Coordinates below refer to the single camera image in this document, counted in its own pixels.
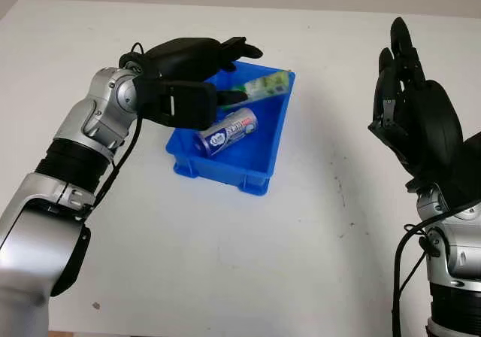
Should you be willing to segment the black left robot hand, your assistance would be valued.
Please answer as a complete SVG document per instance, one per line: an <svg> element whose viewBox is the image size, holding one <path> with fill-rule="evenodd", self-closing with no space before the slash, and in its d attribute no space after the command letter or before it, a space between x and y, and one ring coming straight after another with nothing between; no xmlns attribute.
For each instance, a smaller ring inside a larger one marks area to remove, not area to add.
<svg viewBox="0 0 481 337"><path fill-rule="evenodd" d="M244 91L219 91L207 80L219 71L233 72L242 57L258 59L262 51L245 37L221 42L213 38L175 38L138 54L141 75L135 81L143 114L206 117L217 107L248 99Z"/></svg>

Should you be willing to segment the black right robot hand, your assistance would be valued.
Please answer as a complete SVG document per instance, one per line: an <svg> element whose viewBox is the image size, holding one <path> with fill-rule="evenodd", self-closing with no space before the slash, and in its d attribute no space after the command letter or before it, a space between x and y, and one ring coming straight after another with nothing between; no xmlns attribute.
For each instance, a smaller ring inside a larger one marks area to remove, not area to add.
<svg viewBox="0 0 481 337"><path fill-rule="evenodd" d="M395 18L390 47L379 55L369 130L387 146L416 183L434 184L449 174L462 143L455 109L436 81L425 77L407 24Z"/></svg>

